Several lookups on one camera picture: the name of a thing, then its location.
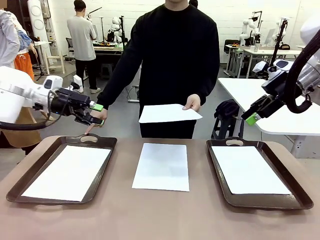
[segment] tray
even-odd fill
[[[208,140],[206,142],[213,165],[219,179],[225,200],[238,208],[251,208],[260,210],[306,210],[314,206],[313,201],[282,164],[269,146],[262,141],[246,141],[238,137],[230,137],[224,140]],[[282,180],[291,194],[233,194],[231,193],[224,174],[216,159],[212,146],[254,146]]]
[[[6,199],[14,203],[41,204],[41,205],[67,205],[85,204],[90,202],[98,189],[100,180],[105,172],[109,159],[113,153],[116,138],[100,137],[95,134],[80,136],[62,136],[48,148],[48,150],[32,165],[32,167],[20,178],[20,180],[7,193]],[[99,149],[110,149],[111,152],[105,159],[102,167],[95,176],[91,186],[82,201],[56,200],[21,196],[25,190],[37,179],[37,177],[55,160],[66,146],[89,147]]]

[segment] sheet of paper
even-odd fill
[[[132,188],[189,192],[187,146],[145,143]]]
[[[110,149],[66,146],[22,196],[82,201]]]
[[[183,110],[180,104],[144,106],[139,123],[166,123],[198,120],[202,116],[192,109]]]
[[[254,146],[212,146],[212,150],[233,194],[291,194]]]

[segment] black hair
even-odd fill
[[[190,0],[189,4],[194,6],[194,7],[196,7],[196,8],[198,8],[198,0]]]
[[[82,0],[75,0],[74,1],[74,9],[76,12],[82,12],[86,8],[86,4]]]

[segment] black trousers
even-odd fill
[[[76,74],[82,79],[82,85],[84,85],[84,72],[85,68],[88,72],[89,77],[89,85],[90,89],[96,90],[97,89],[97,71],[96,71],[96,60],[91,61],[81,61],[75,60],[75,68]]]
[[[192,139],[196,120],[140,123],[141,137],[152,139]]]

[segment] black sweater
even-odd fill
[[[216,23],[191,5],[182,11],[162,5],[141,16],[97,103],[108,109],[141,63],[141,105],[185,105],[192,94],[198,94],[203,105],[219,72]]]

